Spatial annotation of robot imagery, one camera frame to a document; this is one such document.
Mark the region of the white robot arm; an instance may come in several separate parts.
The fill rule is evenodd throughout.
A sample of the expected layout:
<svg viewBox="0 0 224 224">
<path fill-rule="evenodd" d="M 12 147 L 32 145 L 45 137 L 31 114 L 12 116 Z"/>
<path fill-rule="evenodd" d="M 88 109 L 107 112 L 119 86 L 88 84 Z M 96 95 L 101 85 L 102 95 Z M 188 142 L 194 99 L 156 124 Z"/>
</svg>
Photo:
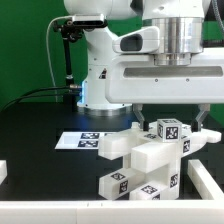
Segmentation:
<svg viewBox="0 0 224 224">
<path fill-rule="evenodd" d="M 64 0 L 88 47 L 84 108 L 196 104 L 199 130 L 224 104 L 224 47 L 205 47 L 202 29 L 215 0 Z"/>
</svg>

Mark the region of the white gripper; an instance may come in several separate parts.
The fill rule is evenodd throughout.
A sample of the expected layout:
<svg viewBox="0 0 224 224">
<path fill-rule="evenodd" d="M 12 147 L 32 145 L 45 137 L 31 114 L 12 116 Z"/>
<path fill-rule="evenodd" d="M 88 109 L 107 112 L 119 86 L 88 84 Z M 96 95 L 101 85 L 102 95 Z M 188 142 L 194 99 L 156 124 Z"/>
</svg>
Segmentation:
<svg viewBox="0 0 224 224">
<path fill-rule="evenodd" d="M 131 103 L 143 131 L 149 122 L 142 104 L 199 104 L 191 123 L 200 132 L 209 104 L 224 103 L 224 47 L 205 48 L 187 66 L 155 66 L 152 55 L 120 55 L 106 75 L 105 96 L 111 103 Z"/>
</svg>

